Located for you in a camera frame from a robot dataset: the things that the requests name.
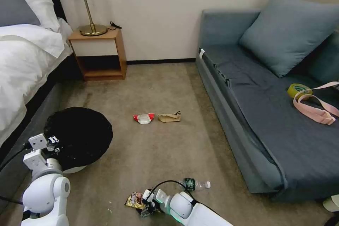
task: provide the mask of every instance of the nightstand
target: nightstand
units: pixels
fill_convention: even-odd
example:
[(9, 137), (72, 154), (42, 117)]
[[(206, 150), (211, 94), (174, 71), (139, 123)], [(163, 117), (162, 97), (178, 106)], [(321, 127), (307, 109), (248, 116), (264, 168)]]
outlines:
[(120, 29), (83, 36), (79, 29), (68, 40), (85, 81), (125, 79), (126, 54)]

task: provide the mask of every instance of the yellow tape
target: yellow tape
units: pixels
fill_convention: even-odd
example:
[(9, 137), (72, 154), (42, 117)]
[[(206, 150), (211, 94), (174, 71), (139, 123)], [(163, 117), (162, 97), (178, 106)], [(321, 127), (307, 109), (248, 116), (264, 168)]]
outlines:
[(305, 85), (302, 85), (302, 84), (298, 84), (298, 83), (293, 83), (292, 85), (290, 85), (290, 87), (288, 88), (287, 90), (287, 93), (289, 94), (289, 96), (291, 98), (294, 98), (295, 95), (300, 92), (300, 91), (303, 91), (301, 94), (299, 94), (297, 96), (297, 99), (304, 95), (304, 94), (313, 94), (312, 90), (309, 90), (310, 88), (305, 86)]

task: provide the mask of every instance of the brown paper bag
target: brown paper bag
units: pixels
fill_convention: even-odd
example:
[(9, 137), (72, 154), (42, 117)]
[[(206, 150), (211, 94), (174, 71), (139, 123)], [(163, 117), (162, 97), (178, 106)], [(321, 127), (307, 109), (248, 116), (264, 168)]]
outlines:
[(157, 116), (158, 116), (158, 119), (163, 123), (181, 121), (181, 112), (180, 111), (178, 111), (174, 114), (160, 114), (160, 115), (157, 115)]

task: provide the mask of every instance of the pink strap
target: pink strap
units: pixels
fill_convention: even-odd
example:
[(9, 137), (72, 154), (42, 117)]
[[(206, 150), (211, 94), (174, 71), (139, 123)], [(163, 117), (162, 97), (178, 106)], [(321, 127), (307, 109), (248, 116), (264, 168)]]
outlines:
[[(316, 87), (316, 88), (312, 88), (312, 89), (308, 89), (308, 90), (315, 90), (315, 89), (322, 89), (322, 88), (327, 88), (327, 87), (332, 87), (334, 85), (339, 85), (339, 82), (336, 81), (332, 81), (329, 82), (325, 85)], [(310, 94), (305, 94), (300, 96), (300, 98), (298, 100), (296, 100), (297, 96), (301, 93), (305, 92), (305, 90), (302, 90), (300, 92), (298, 92), (293, 99), (293, 104), (294, 106), (301, 112), (303, 113), (305, 116), (313, 119), (314, 121), (321, 123), (321, 124), (327, 124), (327, 125), (331, 125), (332, 123), (334, 123), (335, 118), (330, 114), (332, 113), (333, 115), (336, 115), (337, 117), (339, 117), (339, 110), (332, 106), (331, 104), (328, 104), (327, 102), (324, 102), (323, 100), (319, 99), (318, 97), (314, 96), (314, 95), (310, 95)], [(315, 108), (312, 106), (308, 106), (306, 104), (301, 103), (301, 101), (303, 99), (307, 99), (309, 97), (314, 97), (316, 98), (321, 105), (323, 106), (323, 109), (319, 109), (319, 108)]]

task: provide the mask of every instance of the baseboard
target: baseboard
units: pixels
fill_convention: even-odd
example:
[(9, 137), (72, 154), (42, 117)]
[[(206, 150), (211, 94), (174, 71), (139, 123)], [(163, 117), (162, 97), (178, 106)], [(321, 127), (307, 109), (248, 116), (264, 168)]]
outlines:
[(172, 64), (172, 63), (193, 63), (195, 58), (159, 59), (159, 60), (130, 60), (128, 65), (137, 64)]

